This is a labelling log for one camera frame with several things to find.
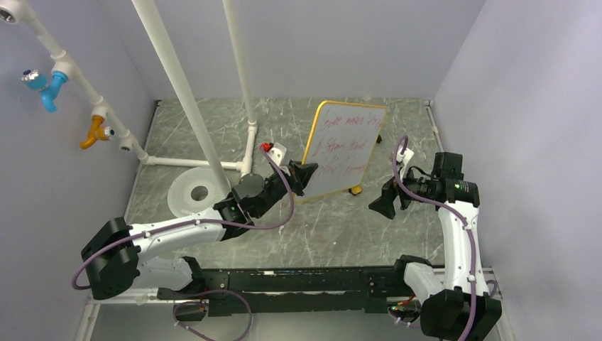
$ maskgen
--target white wall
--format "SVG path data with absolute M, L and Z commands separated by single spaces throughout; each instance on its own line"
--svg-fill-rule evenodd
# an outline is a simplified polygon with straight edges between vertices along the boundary
M 30 0 L 40 20 L 144 141 L 153 101 L 96 0 Z M 73 340 L 88 292 L 71 289 L 80 251 L 122 215 L 138 162 L 117 142 L 87 151 L 92 106 L 72 82 L 47 113 L 21 84 L 52 60 L 26 26 L 0 23 L 0 330 L 2 340 Z
M 599 340 L 602 2 L 488 0 L 435 98 L 517 340 Z
M 174 92 L 130 1 L 102 0 L 155 98 Z M 198 97 L 240 97 L 220 0 L 156 0 Z M 433 98 L 485 0 L 235 1 L 254 97 Z

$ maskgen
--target red object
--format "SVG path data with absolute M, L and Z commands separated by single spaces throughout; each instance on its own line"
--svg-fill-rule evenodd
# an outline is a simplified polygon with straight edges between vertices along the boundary
M 270 149 L 272 149 L 272 144 L 269 144 L 268 142 L 263 142 L 261 146 L 259 146 L 259 149 L 266 152 L 270 151 Z

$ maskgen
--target blue faucet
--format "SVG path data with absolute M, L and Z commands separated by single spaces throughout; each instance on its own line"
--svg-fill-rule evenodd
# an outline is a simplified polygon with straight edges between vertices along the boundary
M 55 112 L 57 107 L 55 106 L 54 101 L 58 96 L 60 88 L 69 80 L 69 77 L 60 71 L 55 71 L 53 72 L 52 82 L 48 84 L 46 76 L 39 73 L 37 70 L 26 70 L 23 72 L 21 80 L 24 81 L 30 89 L 40 91 L 42 105 L 46 108 L 47 112 Z

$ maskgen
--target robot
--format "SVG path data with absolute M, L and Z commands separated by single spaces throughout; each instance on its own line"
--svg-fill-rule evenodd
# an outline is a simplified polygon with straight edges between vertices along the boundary
M 284 269 L 281 273 L 287 276 L 281 277 L 274 276 L 278 274 L 277 269 L 259 271 L 255 274 L 257 276 L 250 277 L 253 279 L 253 285 L 248 291 L 274 291 L 275 288 L 279 288 L 282 291 L 290 290 L 298 293 L 307 289 L 319 291 L 353 289 L 356 290 L 355 296 L 333 295 L 332 297 L 340 297 L 345 302 L 352 301 L 354 298 L 362 303 L 371 302 L 366 303 L 371 306 L 363 307 L 367 313 L 389 313 L 397 318 L 398 322 L 400 320 L 407 322 L 408 318 L 413 321 L 420 317 L 420 328 L 427 336 L 443 340 L 482 340 L 501 316 L 501 303 L 489 297 L 489 289 L 483 277 L 478 255 L 476 241 L 476 221 L 480 205 L 478 188 L 474 183 L 464 181 L 464 175 L 461 173 L 461 155 L 437 153 L 431 174 L 426 174 L 418 167 L 409 167 L 413 152 L 406 148 L 407 137 L 403 147 L 400 147 L 400 143 L 396 146 L 392 157 L 395 176 L 383 185 L 381 196 L 368 208 L 393 219 L 394 200 L 397 197 L 400 198 L 402 210 L 406 210 L 412 201 L 437 203 L 439 218 L 444 229 L 443 284 L 437 280 L 433 266 L 428 260 L 402 255 L 392 267 L 345 268 L 341 272 L 342 276 L 346 276 L 345 281 L 339 278 L 331 281 L 332 276 L 341 270 L 336 268 Z M 216 274 L 223 274 L 221 270 L 217 272 L 201 269 L 193 257 L 184 256 L 177 260 L 167 260 L 160 259 L 158 256 L 200 243 L 236 238 L 250 229 L 280 226 L 255 227 L 252 218 L 264 215 L 287 193 L 290 199 L 293 193 L 303 195 L 303 189 L 318 165 L 316 163 L 302 165 L 297 161 L 286 163 L 286 148 L 280 144 L 262 144 L 261 149 L 272 165 L 274 174 L 266 179 L 257 174 L 245 175 L 227 197 L 212 208 L 187 217 L 154 224 L 128 225 L 122 217 L 109 220 L 82 250 L 84 263 L 74 275 L 72 286 L 79 290 L 90 288 L 93 297 L 97 300 L 113 298 L 130 288 L 160 288 L 160 293 L 163 290 L 163 295 L 158 295 L 158 299 L 165 300 L 199 299 L 207 293 L 213 293 L 213 296 L 209 296 L 209 311 L 214 306 L 219 307 L 220 303 L 217 300 L 221 297 L 215 296 L 215 293 L 228 291 L 220 290 L 224 287 L 234 290 L 232 285 L 225 286 L 221 283 L 220 286 L 215 287 L 210 283 L 207 274 L 211 273 L 212 280 Z M 415 178 L 414 170 L 419 171 L 422 176 Z M 77 284 L 77 277 L 84 270 L 89 279 L 89 286 Z M 313 279 L 324 279 L 308 283 L 304 279 L 308 274 L 313 274 Z M 247 311 L 251 312 L 249 304 L 241 297 L 245 295 L 242 292 L 246 289 L 238 288 L 238 291 L 240 294 L 232 291 L 230 294 L 241 299 Z M 410 296 L 410 294 L 420 302 L 414 308 L 406 307 L 401 311 L 397 308 L 398 305 L 388 304 L 389 296 Z M 302 299 L 308 302 L 308 298 L 314 297 L 321 299 L 316 295 L 307 295 Z M 286 306 L 292 305 L 292 301 L 286 302 Z M 188 326 L 178 321 L 201 320 L 206 315 L 207 305 L 205 303 L 198 305 L 202 307 L 202 313 L 197 314 L 196 317 L 190 313 L 190 310 L 182 315 L 178 315 L 176 310 L 193 308 L 198 312 L 198 306 L 191 307 L 187 303 L 177 305 L 174 308 L 176 325 L 180 324 L 182 328 L 189 330 Z M 271 311 L 262 308 L 254 308 L 254 310 Z M 343 307 L 333 308 L 333 310 L 346 309 Z M 203 337 L 192 328 L 189 331 Z

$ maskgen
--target whiteboard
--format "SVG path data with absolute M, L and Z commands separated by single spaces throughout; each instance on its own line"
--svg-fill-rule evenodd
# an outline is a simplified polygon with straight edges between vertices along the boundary
M 359 185 L 386 113 L 383 106 L 322 102 L 303 156 L 303 163 L 317 163 L 318 169 L 298 201 Z

